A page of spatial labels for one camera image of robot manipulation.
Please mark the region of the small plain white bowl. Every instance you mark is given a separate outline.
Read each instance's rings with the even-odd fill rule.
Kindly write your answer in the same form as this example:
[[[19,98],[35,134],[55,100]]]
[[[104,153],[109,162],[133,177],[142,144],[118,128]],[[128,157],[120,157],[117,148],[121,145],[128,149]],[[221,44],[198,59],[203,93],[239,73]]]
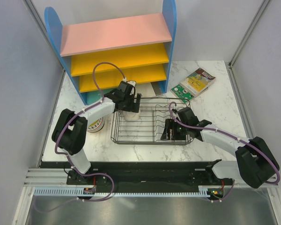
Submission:
[[[126,121],[138,121],[140,112],[123,112],[123,116]]]

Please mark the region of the grey wire dish rack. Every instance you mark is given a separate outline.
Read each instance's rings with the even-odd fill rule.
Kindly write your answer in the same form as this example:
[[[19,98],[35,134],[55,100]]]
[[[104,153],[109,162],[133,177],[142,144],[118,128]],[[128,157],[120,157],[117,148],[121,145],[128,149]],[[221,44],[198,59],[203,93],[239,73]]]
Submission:
[[[165,120],[173,119],[169,113],[169,103],[178,111],[190,106],[175,97],[145,97],[140,100],[140,117],[138,121],[126,121],[122,111],[113,114],[111,140],[116,144],[134,145],[187,145],[192,138],[187,134],[187,141],[162,141]]]

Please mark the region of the white teal leaf bowl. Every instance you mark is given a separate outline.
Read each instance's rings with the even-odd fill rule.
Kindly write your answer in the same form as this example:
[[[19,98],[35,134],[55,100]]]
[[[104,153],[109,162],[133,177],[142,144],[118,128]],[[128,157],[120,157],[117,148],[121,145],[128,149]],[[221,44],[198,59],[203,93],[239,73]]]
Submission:
[[[88,120],[87,124],[87,132],[89,133],[96,133],[99,132],[105,125],[104,118],[101,117],[97,120],[91,121]]]

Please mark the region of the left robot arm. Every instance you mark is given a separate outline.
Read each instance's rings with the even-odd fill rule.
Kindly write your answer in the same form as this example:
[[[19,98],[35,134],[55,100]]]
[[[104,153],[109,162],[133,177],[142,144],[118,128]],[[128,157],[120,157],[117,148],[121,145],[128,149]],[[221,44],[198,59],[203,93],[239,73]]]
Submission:
[[[64,109],[52,134],[55,142],[54,151],[65,155],[77,172],[77,179],[82,184],[93,180],[93,172],[89,170],[91,163],[83,150],[89,122],[95,122],[116,111],[138,113],[141,94],[136,93],[135,81],[121,81],[119,86],[103,94],[102,99],[75,113]]]

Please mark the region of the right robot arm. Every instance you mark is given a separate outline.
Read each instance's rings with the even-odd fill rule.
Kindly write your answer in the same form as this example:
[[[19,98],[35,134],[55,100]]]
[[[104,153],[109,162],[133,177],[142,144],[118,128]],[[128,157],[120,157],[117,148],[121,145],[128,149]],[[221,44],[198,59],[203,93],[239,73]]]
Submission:
[[[264,183],[280,182],[280,167],[264,139],[239,137],[224,131],[208,120],[199,120],[190,107],[177,109],[169,105],[168,108],[174,132],[214,145],[236,158],[235,161],[214,161],[205,172],[209,184],[233,179],[259,188]]]

